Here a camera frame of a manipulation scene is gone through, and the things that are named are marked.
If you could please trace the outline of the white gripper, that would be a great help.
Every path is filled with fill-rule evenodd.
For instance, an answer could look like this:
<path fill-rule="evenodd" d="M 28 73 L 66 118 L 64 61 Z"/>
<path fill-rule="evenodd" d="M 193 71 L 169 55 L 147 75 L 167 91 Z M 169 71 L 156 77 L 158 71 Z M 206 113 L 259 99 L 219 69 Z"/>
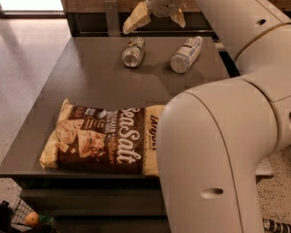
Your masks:
<path fill-rule="evenodd" d="M 151 22 L 150 13 L 156 17 L 169 17 L 181 28 L 186 25 L 184 15 L 180 9 L 183 0 L 145 0 L 140 2 L 123 24 L 125 35 Z"/>

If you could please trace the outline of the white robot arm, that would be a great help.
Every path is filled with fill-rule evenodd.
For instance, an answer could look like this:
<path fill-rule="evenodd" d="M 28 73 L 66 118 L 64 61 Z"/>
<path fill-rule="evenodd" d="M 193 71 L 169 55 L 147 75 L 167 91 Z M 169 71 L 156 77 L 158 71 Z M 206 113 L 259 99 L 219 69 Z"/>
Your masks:
<path fill-rule="evenodd" d="M 159 178 L 172 233 L 264 233 L 255 170 L 291 145 L 291 19 L 268 0 L 194 0 L 239 75 L 190 88 L 158 122 Z M 182 0 L 145 0 L 126 33 Z"/>

